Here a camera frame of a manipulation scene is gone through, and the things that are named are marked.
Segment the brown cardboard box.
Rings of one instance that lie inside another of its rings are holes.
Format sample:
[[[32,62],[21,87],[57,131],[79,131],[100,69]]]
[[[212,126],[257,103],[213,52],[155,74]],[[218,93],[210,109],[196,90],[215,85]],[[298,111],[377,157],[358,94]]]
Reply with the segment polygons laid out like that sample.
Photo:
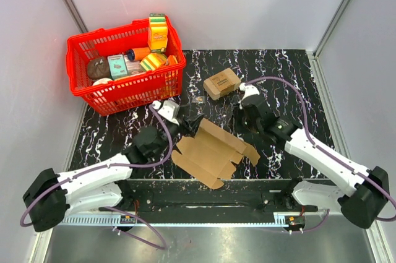
[[[210,189],[219,189],[246,157],[256,166],[260,155],[256,148],[207,119],[203,119],[194,137],[183,136],[171,153],[174,164]]]

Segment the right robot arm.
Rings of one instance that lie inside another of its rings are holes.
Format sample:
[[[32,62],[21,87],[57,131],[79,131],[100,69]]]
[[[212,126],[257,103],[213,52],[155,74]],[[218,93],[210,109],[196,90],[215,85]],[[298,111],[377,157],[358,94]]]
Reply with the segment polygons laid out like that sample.
[[[315,139],[289,116],[276,116],[259,95],[233,106],[233,124],[269,145],[310,164],[331,180],[331,185],[293,181],[281,196],[282,206],[295,211],[302,205],[340,212],[352,224],[368,229],[379,218],[388,199],[389,175],[379,166],[366,168]]]

